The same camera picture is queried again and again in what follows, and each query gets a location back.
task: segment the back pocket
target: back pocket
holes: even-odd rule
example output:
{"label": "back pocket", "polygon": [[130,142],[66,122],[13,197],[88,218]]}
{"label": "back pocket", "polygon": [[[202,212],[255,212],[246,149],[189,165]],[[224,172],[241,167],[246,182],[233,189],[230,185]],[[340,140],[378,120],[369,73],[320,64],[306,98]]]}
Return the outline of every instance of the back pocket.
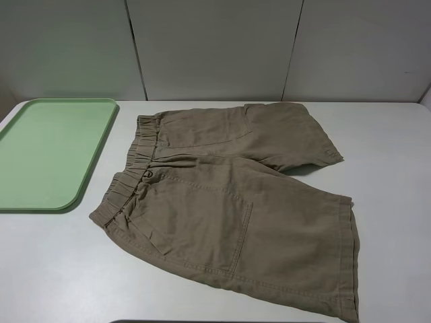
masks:
{"label": "back pocket", "polygon": [[163,255],[233,271],[252,204],[220,188],[162,175],[130,221]]}
{"label": "back pocket", "polygon": [[159,144],[171,148],[225,143],[251,131],[243,106],[170,111],[162,116]]}

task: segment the button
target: button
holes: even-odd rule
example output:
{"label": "button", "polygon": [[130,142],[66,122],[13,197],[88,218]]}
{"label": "button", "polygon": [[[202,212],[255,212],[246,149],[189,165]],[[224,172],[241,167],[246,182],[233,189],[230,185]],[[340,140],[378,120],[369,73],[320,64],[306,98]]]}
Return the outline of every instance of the button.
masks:
{"label": "button", "polygon": [[151,176],[153,176],[153,172],[151,170],[148,170],[145,173],[143,173],[143,177],[145,178],[150,178]]}

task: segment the white table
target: white table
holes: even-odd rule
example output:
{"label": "white table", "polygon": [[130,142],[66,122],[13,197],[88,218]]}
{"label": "white table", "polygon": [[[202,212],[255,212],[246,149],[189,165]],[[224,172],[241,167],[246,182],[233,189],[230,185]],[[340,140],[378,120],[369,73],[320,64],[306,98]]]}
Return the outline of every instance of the white table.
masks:
{"label": "white table", "polygon": [[[243,103],[118,102],[121,109],[76,209],[0,214],[0,322],[340,322],[165,273],[122,251],[88,219],[112,175],[124,168],[138,114]],[[431,112],[419,104],[304,105],[345,158],[296,177],[354,200],[361,321],[429,322]]]}

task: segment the shorts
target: shorts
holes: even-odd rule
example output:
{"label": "shorts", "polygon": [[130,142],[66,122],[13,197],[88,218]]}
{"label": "shorts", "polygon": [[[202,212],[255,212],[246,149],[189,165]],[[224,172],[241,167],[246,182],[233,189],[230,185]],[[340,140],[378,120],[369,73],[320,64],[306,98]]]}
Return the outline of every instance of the shorts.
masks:
{"label": "shorts", "polygon": [[90,218],[170,273],[353,323],[352,200],[281,173],[342,160],[301,104],[139,116],[126,168]]}

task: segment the light green tray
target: light green tray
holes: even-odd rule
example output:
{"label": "light green tray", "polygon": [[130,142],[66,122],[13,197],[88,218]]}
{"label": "light green tray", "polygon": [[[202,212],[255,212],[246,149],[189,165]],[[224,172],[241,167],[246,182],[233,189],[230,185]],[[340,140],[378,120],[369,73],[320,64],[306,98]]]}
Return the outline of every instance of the light green tray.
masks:
{"label": "light green tray", "polygon": [[78,197],[116,111],[111,99],[37,99],[0,132],[0,210],[59,210]]}

